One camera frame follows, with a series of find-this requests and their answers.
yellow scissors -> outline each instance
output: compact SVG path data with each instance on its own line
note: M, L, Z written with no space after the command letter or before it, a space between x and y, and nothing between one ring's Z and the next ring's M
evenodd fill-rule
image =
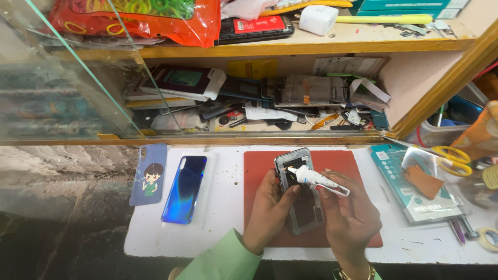
M450 161L452 163L453 167L460 169L460 172L459 172L459 170L454 171L454 170L451 170L448 167L446 167L443 164L443 161L438 162L438 166L441 169L443 169L444 171L448 172L449 174L459 176L459 177L465 177L465 176L469 176L470 174L472 174L472 168L470 168L470 166L467 165L468 163L471 162L469 155L467 155L465 152L463 152L457 148L450 147L450 146L434 146L431 148L424 148L424 147L420 147L419 145L403 142L400 140L393 139L391 137L386 137L386 136L382 136L382 137L386 138L388 140L391 140L394 143L398 143L398 144L404 145L406 147L418 148L418 149L424 150L426 152L435 153L435 154L441 156L442 158L447 159L448 161ZM454 155L449 154L447 152L444 152L443 150L450 150L452 152L455 152L460 157L454 156Z

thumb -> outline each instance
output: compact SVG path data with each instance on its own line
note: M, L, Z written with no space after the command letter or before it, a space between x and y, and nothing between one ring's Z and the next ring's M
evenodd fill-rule
M341 214L341 206L339 205L337 195L329 192L325 188L321 188L319 192L322 207L325 211L327 226L330 228L342 228L345 226L346 221Z
M296 201L300 191L301 191L300 185L291 186L289 189L286 190L286 192L284 192L282 198L280 199L280 201L277 203L276 206L278 208L281 208L286 213L289 212L290 206L294 203L294 201Z

red battery label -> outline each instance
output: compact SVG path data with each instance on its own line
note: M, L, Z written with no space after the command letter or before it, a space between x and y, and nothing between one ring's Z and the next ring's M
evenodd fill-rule
M235 34L251 33L268 30L282 30L285 29L285 23L280 16L262 16L258 19L234 20Z

blue phone back cover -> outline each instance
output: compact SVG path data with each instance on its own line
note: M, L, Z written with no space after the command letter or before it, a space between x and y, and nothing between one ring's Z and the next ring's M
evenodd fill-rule
M185 165L176 171L176 176L168 195L162 214L162 221L175 224L189 224L192 221L194 207L199 194L207 158L205 156L187 155Z
M142 159L143 148L146 148L146 153ZM129 199L130 206L155 204L161 201L167 153L168 146L164 143L140 147L138 166Z

white workbench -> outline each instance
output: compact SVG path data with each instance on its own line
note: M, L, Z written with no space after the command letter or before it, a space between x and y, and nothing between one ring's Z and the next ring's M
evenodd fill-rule
M230 229L244 229L244 152L255 150L295 150L300 147L238 146L211 147L217 154L215 171L206 207L203 230L163 228L161 214L184 151L202 152L204 148L171 148L167 156L161 202L135 207L124 243L124 252L139 257L188 257L213 247ZM345 147L310 147L310 150L344 150ZM368 248L367 258L374 263L412 264L498 264L498 253L486 251L475 241L461 245L448 223L411 226L396 198L384 182L370 157L370 148L352 150L367 193L380 211L380 231L384 246ZM471 226L494 227L498 213L468 203L473 215ZM334 261L330 248L266 248L264 259Z

